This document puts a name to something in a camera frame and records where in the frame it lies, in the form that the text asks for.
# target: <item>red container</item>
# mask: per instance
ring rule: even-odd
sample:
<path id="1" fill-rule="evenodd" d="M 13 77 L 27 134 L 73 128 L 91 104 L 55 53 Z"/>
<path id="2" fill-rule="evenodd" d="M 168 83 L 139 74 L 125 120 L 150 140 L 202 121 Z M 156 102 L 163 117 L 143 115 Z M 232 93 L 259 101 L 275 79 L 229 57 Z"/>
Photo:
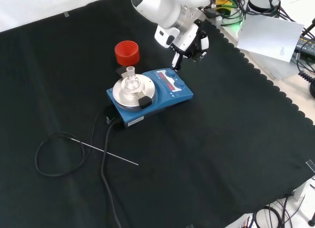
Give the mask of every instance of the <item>red container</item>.
<path id="1" fill-rule="evenodd" d="M 117 62 L 120 65 L 132 66 L 139 62 L 139 47 L 133 41 L 122 41 L 115 47 Z"/>

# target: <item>black cloth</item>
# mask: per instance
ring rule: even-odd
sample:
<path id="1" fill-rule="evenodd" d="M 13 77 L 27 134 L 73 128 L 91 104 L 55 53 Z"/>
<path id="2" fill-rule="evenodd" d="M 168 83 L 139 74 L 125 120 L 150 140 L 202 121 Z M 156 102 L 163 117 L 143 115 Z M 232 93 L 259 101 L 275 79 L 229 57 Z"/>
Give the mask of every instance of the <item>black cloth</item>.
<path id="1" fill-rule="evenodd" d="M 34 169 L 41 141 L 68 131 L 89 143 L 106 90 L 118 80 L 115 45 L 140 48 L 138 72 L 169 67 L 174 53 L 154 40 L 156 25 L 130 0 L 102 0 L 0 34 L 0 227 L 116 227 L 92 151 L 72 175 Z M 120 132 L 107 174 L 124 228 L 223 228 L 297 188 L 312 176 L 311 120 L 244 59 L 210 23 L 209 52 L 184 60 L 193 99 Z M 105 117 L 94 146 L 103 147 Z M 80 161 L 75 142 L 57 140 L 40 154 L 47 173 Z"/>

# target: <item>white paper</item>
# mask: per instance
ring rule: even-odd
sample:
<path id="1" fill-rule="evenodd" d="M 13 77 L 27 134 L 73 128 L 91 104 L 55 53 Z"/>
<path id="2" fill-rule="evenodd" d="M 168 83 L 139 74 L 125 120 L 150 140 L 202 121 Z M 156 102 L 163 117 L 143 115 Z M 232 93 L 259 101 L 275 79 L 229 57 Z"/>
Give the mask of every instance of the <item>white paper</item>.
<path id="1" fill-rule="evenodd" d="M 263 15 L 247 15 L 237 47 L 290 62 L 304 25 Z"/>

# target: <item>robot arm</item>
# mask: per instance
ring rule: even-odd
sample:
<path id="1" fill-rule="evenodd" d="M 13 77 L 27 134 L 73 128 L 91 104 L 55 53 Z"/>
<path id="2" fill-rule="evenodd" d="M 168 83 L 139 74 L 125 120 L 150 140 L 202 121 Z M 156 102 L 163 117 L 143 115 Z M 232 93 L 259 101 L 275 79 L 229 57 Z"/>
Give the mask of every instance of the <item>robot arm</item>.
<path id="1" fill-rule="evenodd" d="M 209 40 L 201 30 L 205 16 L 197 9 L 210 0 L 131 0 L 145 18 L 158 24 L 155 39 L 175 51 L 172 68 L 180 69 L 183 58 L 201 60 L 207 53 Z"/>

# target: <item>white wall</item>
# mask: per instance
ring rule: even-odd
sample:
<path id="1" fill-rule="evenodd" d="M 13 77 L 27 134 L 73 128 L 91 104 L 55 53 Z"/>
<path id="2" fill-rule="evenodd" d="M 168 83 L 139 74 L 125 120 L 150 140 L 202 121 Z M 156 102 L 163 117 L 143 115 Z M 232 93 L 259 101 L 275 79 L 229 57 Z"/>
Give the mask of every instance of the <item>white wall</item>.
<path id="1" fill-rule="evenodd" d="M 70 11 L 96 0 L 0 0 L 0 32 Z"/>

